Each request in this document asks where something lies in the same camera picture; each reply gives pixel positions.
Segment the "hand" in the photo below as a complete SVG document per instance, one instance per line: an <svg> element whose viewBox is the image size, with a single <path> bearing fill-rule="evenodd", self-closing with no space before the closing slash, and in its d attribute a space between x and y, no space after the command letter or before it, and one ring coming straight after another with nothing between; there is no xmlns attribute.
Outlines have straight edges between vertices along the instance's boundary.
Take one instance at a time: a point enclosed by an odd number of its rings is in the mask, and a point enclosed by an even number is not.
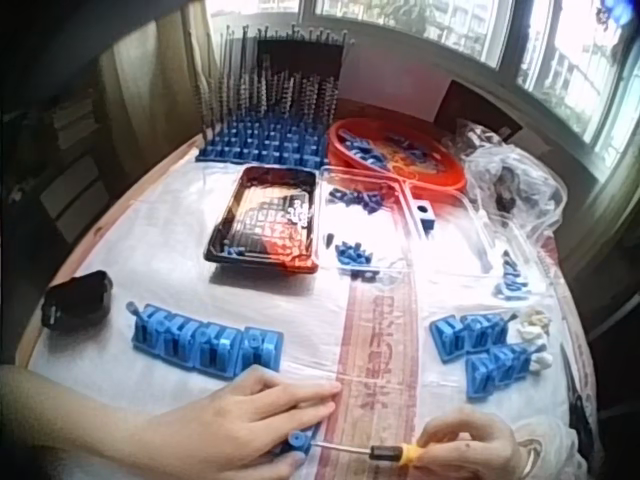
<svg viewBox="0 0 640 480"><path fill-rule="evenodd" d="M414 466L446 478L517 480L526 464L509 425L469 407L431 420L417 445Z"/></svg>
<svg viewBox="0 0 640 480"><path fill-rule="evenodd" d="M288 479L304 463L303 454L261 457L292 431L327 418L339 391L339 383L285 383L253 367L208 397L145 420L122 460L162 478Z"/></svg>

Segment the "finger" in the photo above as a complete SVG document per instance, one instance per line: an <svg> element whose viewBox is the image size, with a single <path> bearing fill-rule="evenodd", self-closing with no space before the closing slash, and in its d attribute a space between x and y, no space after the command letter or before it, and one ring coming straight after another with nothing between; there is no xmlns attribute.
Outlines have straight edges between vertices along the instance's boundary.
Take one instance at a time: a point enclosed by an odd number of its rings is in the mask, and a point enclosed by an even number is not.
<svg viewBox="0 0 640 480"><path fill-rule="evenodd" d="M414 466L429 467L440 471L443 467L456 467L476 470L486 464L494 451L482 442L462 441L450 443L432 443L425 447L422 454L413 463Z"/></svg>
<svg viewBox="0 0 640 480"><path fill-rule="evenodd" d="M291 432L304 430L322 422L336 409L333 402L325 402L310 407L294 408L288 412L254 423L258 432L265 432L270 447L284 441Z"/></svg>
<svg viewBox="0 0 640 480"><path fill-rule="evenodd" d="M274 372L258 365L253 365L231 383L227 387L227 391L233 395L249 396L277 387L283 382L284 380Z"/></svg>
<svg viewBox="0 0 640 480"><path fill-rule="evenodd" d="M287 480L304 464L306 457L300 452L289 452L255 467L225 474L224 480Z"/></svg>
<svg viewBox="0 0 640 480"><path fill-rule="evenodd" d="M509 427L497 416L462 407L452 413L431 419L416 442L419 447L468 433L478 441L488 441L504 435Z"/></svg>
<svg viewBox="0 0 640 480"><path fill-rule="evenodd" d="M342 388L338 382L284 383L251 397L254 420L263 420L291 410L303 403L320 402L336 395Z"/></svg>

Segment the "curtain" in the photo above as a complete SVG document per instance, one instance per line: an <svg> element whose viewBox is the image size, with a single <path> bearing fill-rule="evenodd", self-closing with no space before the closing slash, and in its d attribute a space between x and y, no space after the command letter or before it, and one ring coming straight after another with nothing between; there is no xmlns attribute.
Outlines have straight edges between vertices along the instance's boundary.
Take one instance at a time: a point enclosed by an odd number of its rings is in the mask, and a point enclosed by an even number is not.
<svg viewBox="0 0 640 480"><path fill-rule="evenodd" d="M584 275L607 254L624 233L640 199L640 119L625 154L601 188L580 211L582 226L575 245L562 261L568 278Z"/></svg>
<svg viewBox="0 0 640 480"><path fill-rule="evenodd" d="M206 79L216 69L209 38L201 0L139 28L100 57L105 110L129 182L202 131Z"/></svg>

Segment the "plastic bag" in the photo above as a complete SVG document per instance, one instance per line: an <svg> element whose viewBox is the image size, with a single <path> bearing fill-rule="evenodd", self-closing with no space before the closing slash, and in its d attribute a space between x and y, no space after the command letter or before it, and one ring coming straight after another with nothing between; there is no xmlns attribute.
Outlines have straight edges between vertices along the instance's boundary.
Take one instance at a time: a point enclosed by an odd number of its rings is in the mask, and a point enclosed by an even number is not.
<svg viewBox="0 0 640 480"><path fill-rule="evenodd" d="M537 441L540 458L529 480L586 480L587 464L578 454L576 432L557 419L535 417L514 427L518 442Z"/></svg>
<svg viewBox="0 0 640 480"><path fill-rule="evenodd" d="M531 155L470 122L448 147L464 163L467 196L490 217L511 220L535 246L562 223L567 187Z"/></svg>

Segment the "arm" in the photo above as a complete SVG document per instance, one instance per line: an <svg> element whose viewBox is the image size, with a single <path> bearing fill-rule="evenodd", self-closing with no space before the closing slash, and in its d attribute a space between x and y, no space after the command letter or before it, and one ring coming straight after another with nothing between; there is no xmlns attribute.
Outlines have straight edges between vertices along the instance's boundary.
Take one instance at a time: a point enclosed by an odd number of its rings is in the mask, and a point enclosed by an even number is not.
<svg viewBox="0 0 640 480"><path fill-rule="evenodd" d="M304 461L264 459L323 421L340 385L290 384L252 368L214 394L161 415L117 409L15 367L1 367L2 431L26 445L84 451L169 478L289 478Z"/></svg>

